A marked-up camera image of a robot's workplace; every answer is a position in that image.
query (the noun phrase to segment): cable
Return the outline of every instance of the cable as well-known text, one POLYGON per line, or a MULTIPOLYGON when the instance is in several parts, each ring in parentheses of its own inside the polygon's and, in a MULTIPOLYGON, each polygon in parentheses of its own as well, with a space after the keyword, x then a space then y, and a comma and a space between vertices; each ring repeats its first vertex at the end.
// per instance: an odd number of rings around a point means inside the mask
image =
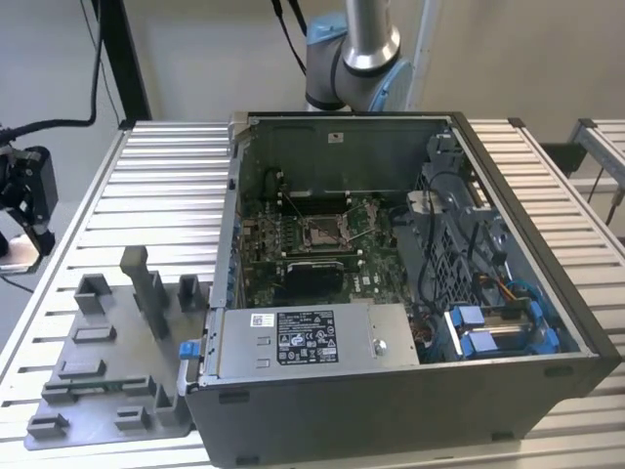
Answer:
POLYGON ((586 200, 588 203, 590 203, 590 201, 593 199, 593 195, 595 194, 595 189, 597 188, 597 184, 599 183, 599 179, 602 178, 602 174, 604 173, 604 169, 602 168, 599 171, 599 174, 597 175, 597 179, 595 180, 595 184, 593 185, 593 188, 590 189, 590 194, 588 195, 588 200, 586 200))
POLYGON ((614 212, 616 211, 616 204, 612 203, 612 206, 609 207, 609 212, 607 214, 607 218, 605 219, 605 225, 609 227, 609 224, 612 221, 612 218, 614 218, 614 212))
POLYGON ((100 57, 102 55, 102 1, 98 2, 98 47, 96 48, 96 57, 94 60, 94 71, 91 80, 91 114, 86 120, 76 119, 50 119, 31 122, 15 129, 5 129, 0 131, 0 143, 11 142, 18 137, 39 132, 41 130, 53 129, 56 127, 91 127, 96 122, 97 115, 97 97, 98 97, 98 77, 100 76, 100 57))
POLYGON ((469 240, 469 250, 467 251, 467 257, 473 260, 473 250, 476 247, 476 241, 478 240, 479 223, 475 222, 473 225, 473 231, 471 232, 471 239, 469 240))
POLYGON ((434 203, 432 202, 432 193, 428 191, 428 202, 430 204, 430 224, 428 227, 428 244, 426 247, 426 258, 421 265, 421 270, 419 271, 419 276, 417 277, 417 291, 419 292, 419 296, 426 304, 426 306, 430 309, 431 313, 437 312, 437 305, 434 301, 426 298, 426 295, 423 293, 423 279, 426 274, 426 270, 428 269, 428 264, 430 264, 432 260, 432 251, 434 247, 434 231, 435 231, 435 222, 436 215, 434 210, 434 203))
POLYGON ((300 4, 297 0, 289 0, 289 5, 291 5, 291 10, 293 10, 293 15, 297 19, 297 22, 300 24, 300 29, 302 29, 302 34, 304 37, 308 35, 308 28, 306 26, 306 19, 304 18, 304 14, 302 13, 302 9, 300 8, 300 4))
MULTIPOLYGON (((94 45, 94 49, 96 52, 98 51, 98 44, 96 44, 96 39, 94 38, 94 33, 91 30, 91 25, 89 24, 89 17, 87 16, 87 10, 85 10, 85 0, 80 0, 80 8, 82 9, 82 16, 85 19, 85 23, 87 24, 87 29, 89 30, 89 37, 91 38, 91 43, 94 45)), ((117 121, 117 126, 119 127, 119 123, 121 122, 119 119, 119 113, 117 112, 117 108, 115 107, 115 103, 113 102, 113 97, 110 94, 110 88, 108 88, 108 80, 106 79, 106 71, 104 70, 104 64, 102 62, 102 57, 100 57, 100 68, 102 71, 102 79, 104 80, 104 88, 106 89, 106 94, 108 95, 108 101, 110 102, 110 106, 113 108, 113 112, 115 113, 115 120, 117 121)))
POLYGON ((19 288, 20 290, 26 291, 30 294, 32 294, 34 291, 31 290, 30 288, 28 288, 27 286, 23 286, 20 285, 19 283, 16 283, 12 280, 9 280, 8 278, 4 277, 4 276, 0 276, 0 278, 5 281, 6 283, 10 284, 11 286, 14 286, 15 288, 19 288))
POLYGON ((300 70, 306 76, 306 67, 302 62, 302 59, 300 59, 300 56, 298 56, 295 47, 293 47, 293 43, 291 42, 291 36, 289 36, 289 31, 287 30, 286 24, 284 23, 284 17, 282 15, 282 4, 280 3, 280 0, 271 0, 271 4, 273 5, 273 11, 277 16, 277 20, 280 22, 280 26, 282 27, 282 32, 284 32, 284 36, 286 37, 286 42, 289 43, 289 48, 291 49, 291 52, 293 53, 293 56, 297 61, 297 65, 300 66, 300 70))

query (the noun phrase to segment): aluminum extrusion table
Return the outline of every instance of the aluminum extrusion table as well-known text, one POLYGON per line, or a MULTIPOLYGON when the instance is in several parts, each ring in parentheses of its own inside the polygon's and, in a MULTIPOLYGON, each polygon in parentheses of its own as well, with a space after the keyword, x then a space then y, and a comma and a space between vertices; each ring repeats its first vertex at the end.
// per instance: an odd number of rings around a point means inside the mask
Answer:
MULTIPOLYGON (((573 283, 625 355, 625 252, 523 127, 471 122, 573 283)), ((212 280, 228 173, 226 124, 140 122, 115 138, 0 356, 0 465, 46 468, 210 465, 197 432, 185 438, 27 451, 37 408, 76 309, 83 274, 129 284, 123 247, 146 244, 165 282, 212 280)), ((625 365, 590 396, 557 405, 521 442, 298 464, 298 468, 564 468, 625 464, 625 365)))

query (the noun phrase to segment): motherboard chip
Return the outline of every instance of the motherboard chip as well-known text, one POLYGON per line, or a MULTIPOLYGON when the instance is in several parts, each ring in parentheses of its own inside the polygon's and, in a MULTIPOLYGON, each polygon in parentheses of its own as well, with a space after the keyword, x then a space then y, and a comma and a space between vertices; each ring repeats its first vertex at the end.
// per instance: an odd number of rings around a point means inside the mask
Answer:
POLYGON ((341 244, 341 232, 336 217, 310 217, 305 220, 304 244, 307 246, 336 246, 341 244))

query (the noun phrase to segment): barcode sticker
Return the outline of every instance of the barcode sticker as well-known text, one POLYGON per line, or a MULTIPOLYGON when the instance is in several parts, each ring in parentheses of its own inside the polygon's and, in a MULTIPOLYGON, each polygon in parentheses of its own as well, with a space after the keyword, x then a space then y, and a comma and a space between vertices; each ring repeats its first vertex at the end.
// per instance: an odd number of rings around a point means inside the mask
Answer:
POLYGON ((250 319, 250 327, 273 327, 275 322, 275 314, 273 313, 254 313, 250 319))

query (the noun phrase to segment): warning label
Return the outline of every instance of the warning label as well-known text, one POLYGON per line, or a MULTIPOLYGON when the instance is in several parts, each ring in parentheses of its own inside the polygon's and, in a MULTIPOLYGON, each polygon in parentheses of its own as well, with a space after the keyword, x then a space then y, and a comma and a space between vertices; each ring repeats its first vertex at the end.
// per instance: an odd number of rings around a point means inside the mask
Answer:
POLYGON ((280 364, 339 361, 332 311, 277 314, 277 361, 280 364))

